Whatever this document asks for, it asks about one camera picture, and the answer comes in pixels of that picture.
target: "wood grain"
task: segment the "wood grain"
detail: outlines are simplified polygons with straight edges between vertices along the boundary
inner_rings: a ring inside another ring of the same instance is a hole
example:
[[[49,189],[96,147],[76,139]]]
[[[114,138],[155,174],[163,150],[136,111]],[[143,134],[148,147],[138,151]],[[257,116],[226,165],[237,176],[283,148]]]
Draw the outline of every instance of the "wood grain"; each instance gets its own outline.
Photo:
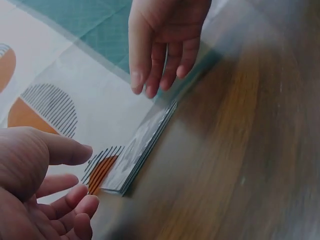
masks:
[[[319,239],[320,1],[231,0],[207,34],[221,59],[96,239]]]

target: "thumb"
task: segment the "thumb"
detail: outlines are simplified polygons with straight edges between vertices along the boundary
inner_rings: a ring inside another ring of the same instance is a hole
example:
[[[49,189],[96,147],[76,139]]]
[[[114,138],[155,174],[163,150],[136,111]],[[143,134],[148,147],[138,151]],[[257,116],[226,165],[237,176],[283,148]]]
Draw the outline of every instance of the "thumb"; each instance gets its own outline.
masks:
[[[133,1],[129,16],[129,67],[131,88],[135,94],[140,94],[146,83],[151,67],[153,29]]]

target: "stack of cards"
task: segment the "stack of cards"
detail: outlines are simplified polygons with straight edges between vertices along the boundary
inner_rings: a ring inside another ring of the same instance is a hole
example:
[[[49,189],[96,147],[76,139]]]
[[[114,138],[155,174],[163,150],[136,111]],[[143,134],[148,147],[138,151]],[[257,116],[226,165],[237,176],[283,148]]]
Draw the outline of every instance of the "stack of cards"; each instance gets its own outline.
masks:
[[[152,117],[147,116],[119,155],[101,189],[121,196],[126,193],[176,108],[177,102],[174,101]]]

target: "teal fabric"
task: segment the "teal fabric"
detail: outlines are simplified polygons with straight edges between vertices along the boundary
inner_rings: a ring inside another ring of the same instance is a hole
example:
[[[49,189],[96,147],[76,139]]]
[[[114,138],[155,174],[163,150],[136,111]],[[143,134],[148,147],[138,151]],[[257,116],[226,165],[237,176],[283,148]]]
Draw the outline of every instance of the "teal fabric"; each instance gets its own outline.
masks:
[[[14,0],[51,19],[129,73],[132,0]]]

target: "hand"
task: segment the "hand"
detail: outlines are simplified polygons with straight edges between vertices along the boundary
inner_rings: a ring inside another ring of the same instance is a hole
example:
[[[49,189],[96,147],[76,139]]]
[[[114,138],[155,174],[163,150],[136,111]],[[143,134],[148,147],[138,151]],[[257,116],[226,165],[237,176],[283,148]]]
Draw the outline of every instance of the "hand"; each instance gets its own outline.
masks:
[[[0,130],[0,239],[90,240],[99,200],[78,185],[50,205],[37,198],[75,186],[76,176],[45,178],[50,165],[78,165],[90,147],[29,127]]]
[[[210,5],[211,0],[133,0],[129,65],[135,94],[146,84],[146,95],[153,98],[159,87],[167,91],[176,77],[190,72]]]

